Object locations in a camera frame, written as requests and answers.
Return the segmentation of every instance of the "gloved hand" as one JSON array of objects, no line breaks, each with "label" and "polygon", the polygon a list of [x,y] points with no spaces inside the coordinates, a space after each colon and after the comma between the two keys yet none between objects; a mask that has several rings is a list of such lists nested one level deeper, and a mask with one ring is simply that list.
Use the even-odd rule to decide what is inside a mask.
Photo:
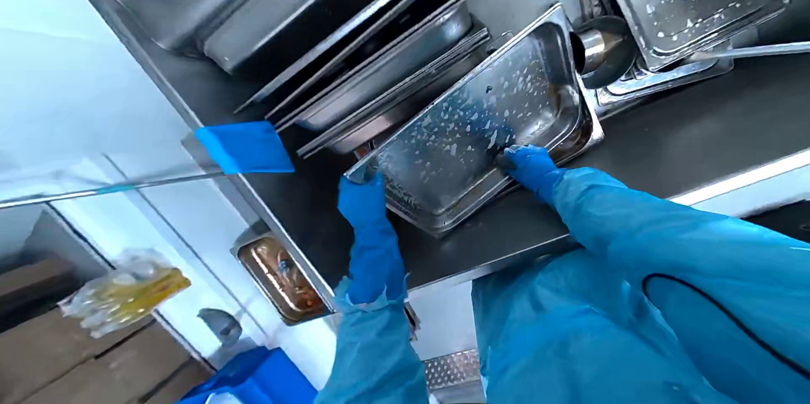
[{"label": "gloved hand", "polygon": [[338,210],[355,230],[388,223],[385,189],[379,172],[363,184],[355,184],[343,176],[338,185]]},{"label": "gloved hand", "polygon": [[538,146],[526,145],[517,150],[507,148],[504,156],[516,167],[513,170],[507,169],[506,173],[541,200],[553,205],[554,185],[562,178],[566,170],[554,165],[548,151]]},{"label": "gloved hand", "polygon": [[382,174],[356,184],[344,176],[339,184],[338,210],[354,227],[351,247],[349,299],[353,304],[377,300],[386,289],[389,300],[405,297],[405,265],[394,228],[386,218]]}]

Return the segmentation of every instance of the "cardboard box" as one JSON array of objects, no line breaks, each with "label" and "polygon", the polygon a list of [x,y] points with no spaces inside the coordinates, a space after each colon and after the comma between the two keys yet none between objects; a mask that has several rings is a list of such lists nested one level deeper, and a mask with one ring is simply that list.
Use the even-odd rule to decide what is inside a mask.
[{"label": "cardboard box", "polygon": [[151,321],[146,317],[94,339],[77,319],[65,318],[54,309],[0,334],[0,404],[21,402]]},{"label": "cardboard box", "polygon": [[[186,396],[191,388],[195,388],[210,378],[211,373],[201,364],[196,361],[188,363],[163,387],[156,390],[144,404],[174,404]],[[141,402],[136,399],[130,404],[141,404]]]},{"label": "cardboard box", "polygon": [[87,360],[24,404],[127,404],[190,363],[172,335],[152,324],[104,355]]},{"label": "cardboard box", "polygon": [[57,258],[27,264],[0,275],[0,316],[76,284],[73,266]]}]

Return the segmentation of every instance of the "stainless steel counter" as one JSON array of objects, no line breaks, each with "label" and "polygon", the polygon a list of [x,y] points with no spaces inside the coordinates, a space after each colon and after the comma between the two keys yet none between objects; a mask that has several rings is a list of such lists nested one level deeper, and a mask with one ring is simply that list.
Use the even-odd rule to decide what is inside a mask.
[{"label": "stainless steel counter", "polygon": [[[168,53],[128,21],[113,0],[91,0],[190,127],[253,120],[232,113],[259,86],[228,77],[211,61]],[[796,5],[806,3],[796,0]],[[792,8],[792,21],[768,28],[810,29],[810,16]],[[608,171],[631,188],[675,197],[787,155],[810,149],[809,56],[740,60],[729,74],[666,93],[603,122],[601,147],[571,162]],[[321,153],[295,158],[313,138],[299,128],[282,134],[297,172],[231,178],[237,207],[254,210],[284,235],[302,270],[322,295],[348,271],[352,234],[335,208],[339,175],[353,158]],[[410,272],[409,287],[435,289],[510,264],[573,247],[557,216],[531,194],[498,198],[441,240],[391,216]]]}]

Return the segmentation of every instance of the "plastic bag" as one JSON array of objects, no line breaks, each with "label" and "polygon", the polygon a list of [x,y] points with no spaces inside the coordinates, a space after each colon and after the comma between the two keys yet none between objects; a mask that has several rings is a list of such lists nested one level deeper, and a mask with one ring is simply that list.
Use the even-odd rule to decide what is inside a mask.
[{"label": "plastic bag", "polygon": [[59,302],[62,315],[82,319],[93,337],[102,337],[147,316],[158,304],[187,288],[182,272],[151,250],[127,253],[116,270],[93,279]]}]

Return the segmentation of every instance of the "blue squeegee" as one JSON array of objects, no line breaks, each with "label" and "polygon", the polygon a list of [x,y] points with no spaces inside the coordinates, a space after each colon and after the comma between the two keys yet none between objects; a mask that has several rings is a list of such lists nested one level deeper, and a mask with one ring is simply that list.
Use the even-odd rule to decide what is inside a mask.
[{"label": "blue squeegee", "polygon": [[194,134],[221,172],[182,176],[165,180],[130,181],[99,189],[35,195],[0,202],[0,210],[36,203],[57,202],[106,193],[126,192],[185,181],[207,180],[237,173],[291,173],[295,171],[281,139],[268,121],[226,124],[198,129]]}]

